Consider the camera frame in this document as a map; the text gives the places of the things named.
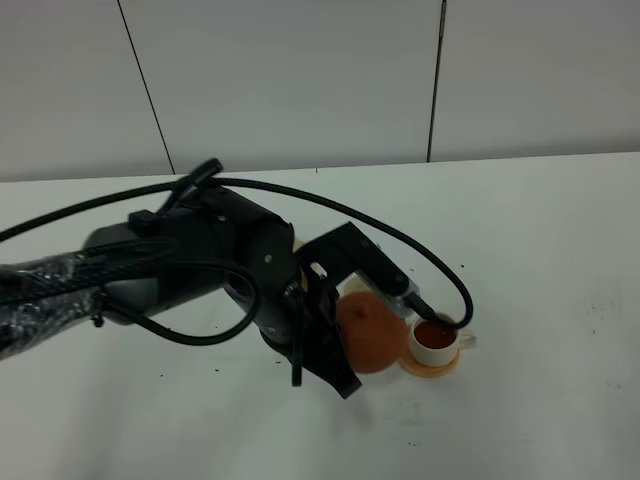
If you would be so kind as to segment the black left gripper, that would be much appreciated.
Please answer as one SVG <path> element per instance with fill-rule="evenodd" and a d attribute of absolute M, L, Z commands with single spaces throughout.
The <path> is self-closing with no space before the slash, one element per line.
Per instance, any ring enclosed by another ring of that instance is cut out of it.
<path fill-rule="evenodd" d="M 255 324 L 265 342 L 329 384 L 342 399 L 362 383 L 351 368 L 337 327 L 337 292 L 313 298 L 304 292 L 299 261 L 292 251 L 296 238 L 281 219 L 238 220 L 230 227 L 228 261 L 251 274 L 259 292 L 243 277 L 227 275 L 227 295 L 244 313 L 230 329 L 235 336 Z"/>

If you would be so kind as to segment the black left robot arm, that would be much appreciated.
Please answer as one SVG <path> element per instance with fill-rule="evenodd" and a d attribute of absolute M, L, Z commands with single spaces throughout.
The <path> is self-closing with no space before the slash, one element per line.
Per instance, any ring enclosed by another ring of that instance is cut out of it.
<path fill-rule="evenodd" d="M 94 231 L 82 249 L 1 269 L 1 354 L 11 357 L 91 320 L 136 325 L 186 346 L 225 343 L 251 325 L 292 367 L 349 397 L 360 388 L 339 329 L 336 297 L 310 296 L 292 224 L 221 187 Z M 243 311 L 229 329 L 189 335 L 156 316 L 224 291 Z"/>

